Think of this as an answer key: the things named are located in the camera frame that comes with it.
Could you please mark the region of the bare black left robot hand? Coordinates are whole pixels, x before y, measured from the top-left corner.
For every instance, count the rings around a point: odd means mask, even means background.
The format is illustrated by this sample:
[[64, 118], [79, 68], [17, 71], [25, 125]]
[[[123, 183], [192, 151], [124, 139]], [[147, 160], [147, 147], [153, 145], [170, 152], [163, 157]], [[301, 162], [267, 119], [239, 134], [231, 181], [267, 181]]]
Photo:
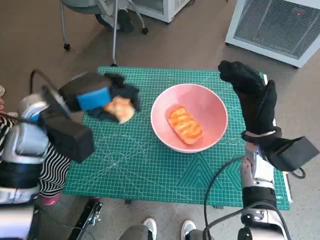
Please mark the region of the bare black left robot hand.
[[70, 111], [119, 124], [141, 110], [139, 92], [120, 74], [96, 72], [82, 73], [58, 90]]

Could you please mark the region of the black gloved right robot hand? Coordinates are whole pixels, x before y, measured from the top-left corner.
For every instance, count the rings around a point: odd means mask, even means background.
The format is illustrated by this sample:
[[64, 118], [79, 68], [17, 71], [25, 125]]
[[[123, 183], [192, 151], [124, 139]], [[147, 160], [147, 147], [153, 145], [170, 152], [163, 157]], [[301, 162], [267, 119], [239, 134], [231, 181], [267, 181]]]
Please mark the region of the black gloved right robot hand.
[[275, 131], [275, 82], [265, 84], [258, 71], [239, 61], [223, 60], [218, 70], [220, 79], [230, 83], [239, 98], [246, 131], [255, 135]]

